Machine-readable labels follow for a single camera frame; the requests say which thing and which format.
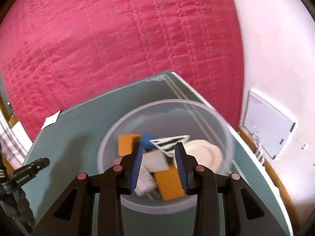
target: white wall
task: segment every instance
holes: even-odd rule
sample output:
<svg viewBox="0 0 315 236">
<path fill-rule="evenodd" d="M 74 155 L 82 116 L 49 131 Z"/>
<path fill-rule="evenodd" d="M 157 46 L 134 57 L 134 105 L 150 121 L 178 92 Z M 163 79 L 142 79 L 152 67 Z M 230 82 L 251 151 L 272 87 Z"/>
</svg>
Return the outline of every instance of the white wall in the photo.
<svg viewBox="0 0 315 236">
<path fill-rule="evenodd" d="M 291 141 L 271 164 L 303 224 L 315 206 L 315 22 L 300 0 L 234 1 L 245 55 L 241 122 L 252 87 L 298 119 Z"/>
</svg>

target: table top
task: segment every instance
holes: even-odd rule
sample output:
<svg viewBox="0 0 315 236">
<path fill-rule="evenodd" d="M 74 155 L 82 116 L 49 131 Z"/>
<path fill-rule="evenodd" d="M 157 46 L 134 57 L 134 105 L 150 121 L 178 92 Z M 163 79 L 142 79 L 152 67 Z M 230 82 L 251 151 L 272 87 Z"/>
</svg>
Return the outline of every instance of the table top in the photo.
<svg viewBox="0 0 315 236">
<path fill-rule="evenodd" d="M 117 120 L 144 104 L 177 98 L 204 101 L 180 77 L 166 71 L 112 89 L 61 112 L 54 124 L 41 130 L 25 161 L 27 164 L 42 157 L 50 159 L 50 166 L 23 187 L 36 221 L 42 218 L 77 174 L 98 174 L 97 154 L 100 144 Z M 270 178 L 257 166 L 253 153 L 245 150 L 241 138 L 237 134 L 234 136 L 235 158 L 231 172 L 237 172 L 245 178 L 286 235 L 292 235 L 288 215 Z M 98 196 L 95 199 L 94 215 L 97 206 Z M 188 236 L 193 234 L 195 208 L 177 214 L 149 215 L 122 207 L 122 217 L 126 236 Z M 224 235 L 224 222 L 221 228 L 221 235 Z M 93 221 L 93 232 L 96 235 L 96 221 Z"/>
</svg>

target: white panel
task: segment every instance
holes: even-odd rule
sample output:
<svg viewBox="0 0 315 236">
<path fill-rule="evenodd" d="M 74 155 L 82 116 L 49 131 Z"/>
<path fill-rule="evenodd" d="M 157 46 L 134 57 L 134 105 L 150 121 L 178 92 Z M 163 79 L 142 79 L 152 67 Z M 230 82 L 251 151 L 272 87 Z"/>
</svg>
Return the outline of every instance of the white panel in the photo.
<svg viewBox="0 0 315 236">
<path fill-rule="evenodd" d="M 256 90 L 250 90 L 244 126 L 251 132 L 258 131 L 262 146 L 274 159 L 292 134 L 296 121 L 291 120 Z"/>
</svg>

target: white plate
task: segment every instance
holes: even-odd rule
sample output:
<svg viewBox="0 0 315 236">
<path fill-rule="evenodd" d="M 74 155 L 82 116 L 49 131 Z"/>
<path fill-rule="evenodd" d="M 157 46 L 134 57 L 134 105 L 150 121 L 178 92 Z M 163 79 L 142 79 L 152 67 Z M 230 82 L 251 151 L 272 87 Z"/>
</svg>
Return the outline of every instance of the white plate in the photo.
<svg viewBox="0 0 315 236">
<path fill-rule="evenodd" d="M 199 165 L 203 165 L 216 173 L 223 162 L 223 154 L 219 147 L 206 140 L 191 140 L 184 144 L 187 154 L 196 158 Z"/>
</svg>

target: wrinkled fabric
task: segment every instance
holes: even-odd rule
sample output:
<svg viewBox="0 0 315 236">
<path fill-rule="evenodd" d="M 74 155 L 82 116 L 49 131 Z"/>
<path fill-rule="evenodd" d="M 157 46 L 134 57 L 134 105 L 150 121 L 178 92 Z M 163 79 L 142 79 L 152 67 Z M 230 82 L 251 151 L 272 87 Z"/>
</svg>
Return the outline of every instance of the wrinkled fabric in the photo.
<svg viewBox="0 0 315 236">
<path fill-rule="evenodd" d="M 17 0 L 0 26 L 0 70 L 32 140 L 58 110 L 167 69 L 238 126 L 233 0 Z"/>
</svg>

